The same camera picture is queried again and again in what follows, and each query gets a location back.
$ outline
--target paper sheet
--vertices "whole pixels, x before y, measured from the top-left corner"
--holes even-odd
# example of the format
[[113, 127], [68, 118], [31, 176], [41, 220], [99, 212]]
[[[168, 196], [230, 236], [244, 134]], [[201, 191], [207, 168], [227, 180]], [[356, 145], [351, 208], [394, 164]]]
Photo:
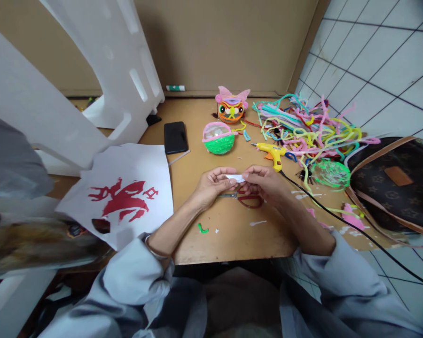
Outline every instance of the paper sheet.
[[[171, 179], [164, 146], [127, 143], [94, 157], [93, 168], [58, 204], [65, 213], [121, 250], [141, 233], [152, 233], [174, 212]], [[93, 219], [110, 223], [110, 232]]]
[[244, 182], [244, 181], [245, 181], [245, 179], [243, 178], [243, 175], [226, 175], [226, 177], [227, 177], [228, 179], [231, 179], [231, 178], [236, 179], [236, 182], [237, 182], [237, 183], [242, 183], [242, 182]]

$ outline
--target owl craft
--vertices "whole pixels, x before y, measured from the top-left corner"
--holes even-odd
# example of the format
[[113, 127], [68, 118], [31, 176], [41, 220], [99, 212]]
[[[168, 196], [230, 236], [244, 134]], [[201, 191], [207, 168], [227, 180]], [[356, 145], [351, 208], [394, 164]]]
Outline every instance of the owl craft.
[[224, 123], [237, 122], [249, 106], [246, 102], [250, 89], [242, 91], [238, 95], [233, 95], [226, 87], [219, 86], [219, 94], [215, 96], [218, 103], [218, 116]]

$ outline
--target wooden table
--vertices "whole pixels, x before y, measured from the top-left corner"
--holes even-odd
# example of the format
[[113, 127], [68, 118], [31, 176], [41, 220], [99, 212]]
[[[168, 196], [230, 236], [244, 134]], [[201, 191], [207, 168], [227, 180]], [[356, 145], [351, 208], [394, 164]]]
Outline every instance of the wooden table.
[[[250, 106], [253, 101], [259, 99], [249, 98]], [[266, 153], [257, 151], [250, 143], [265, 142], [260, 129], [248, 125], [246, 130], [251, 137], [246, 142], [243, 136], [235, 138], [232, 150], [225, 155], [213, 155], [208, 153], [202, 143], [202, 132], [204, 126], [209, 122], [216, 121], [211, 113], [216, 112], [216, 101], [210, 99], [166, 99], [165, 103], [158, 107], [158, 115], [162, 122], [148, 127], [140, 140], [142, 144], [161, 145], [164, 143], [164, 124], [176, 121], [183, 121], [186, 125], [188, 145], [191, 153], [175, 162], [170, 167], [171, 183], [174, 200], [174, 210], [177, 210], [182, 203], [190, 196], [196, 187], [200, 175], [212, 168], [219, 166], [234, 167], [238, 173], [242, 173], [252, 164], [272, 166], [272, 161], [264, 159]], [[257, 122], [256, 113], [249, 108], [247, 119]], [[171, 162], [181, 154], [168, 155]], [[295, 174], [300, 171], [299, 166], [286, 157], [282, 158], [283, 171], [287, 176], [293, 178], [297, 183], [301, 182]], [[60, 182], [65, 178], [57, 177], [56, 185], [64, 190], [52, 194], [52, 197], [62, 198], [68, 191], [66, 184]], [[75, 184], [78, 178], [70, 178], [71, 184]], [[285, 189], [297, 191], [298, 188], [284, 182]], [[326, 207], [341, 209], [343, 202], [351, 202], [344, 192], [331, 192], [332, 189], [321, 184], [312, 185], [317, 199]], [[324, 210], [315, 206], [309, 197], [301, 199], [307, 208], [314, 208], [315, 214], [320, 222], [343, 233], [344, 238], [357, 250], [373, 250], [376, 248], [365, 236], [354, 229], [349, 229], [344, 223], [327, 214]], [[253, 222], [266, 221], [251, 226]], [[209, 232], [200, 232], [197, 224], [201, 223], [204, 229]], [[366, 231], [384, 247], [392, 247], [393, 243], [370, 227]], [[174, 255], [176, 264], [196, 264], [219, 261], [249, 260], [272, 257], [291, 256], [297, 248], [295, 237], [289, 230], [288, 224], [280, 214], [267, 203], [259, 209], [248, 209], [234, 199], [217, 199], [213, 206], [202, 213], [192, 224], [184, 239], [180, 243]]]

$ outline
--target yellow glue gun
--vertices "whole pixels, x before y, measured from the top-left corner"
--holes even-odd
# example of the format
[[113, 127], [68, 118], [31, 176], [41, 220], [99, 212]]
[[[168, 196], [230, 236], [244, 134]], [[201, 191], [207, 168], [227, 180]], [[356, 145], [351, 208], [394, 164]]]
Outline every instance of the yellow glue gun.
[[273, 160], [273, 168], [276, 172], [281, 171], [282, 169], [282, 162], [281, 156], [284, 156], [287, 152], [287, 149], [283, 147], [278, 147], [275, 145], [270, 145], [268, 143], [251, 143], [253, 146], [256, 146], [258, 149], [263, 150], [268, 153], [265, 157], [269, 160]]

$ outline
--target person's right hand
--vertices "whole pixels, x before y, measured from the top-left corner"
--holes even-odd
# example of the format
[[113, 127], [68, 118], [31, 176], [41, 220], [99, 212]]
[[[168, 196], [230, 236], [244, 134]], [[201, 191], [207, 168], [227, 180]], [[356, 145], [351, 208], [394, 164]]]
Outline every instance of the person's right hand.
[[286, 200], [290, 200], [291, 192], [272, 167], [252, 165], [243, 173], [246, 182], [241, 189], [246, 195], [258, 193], [274, 207], [282, 207]]

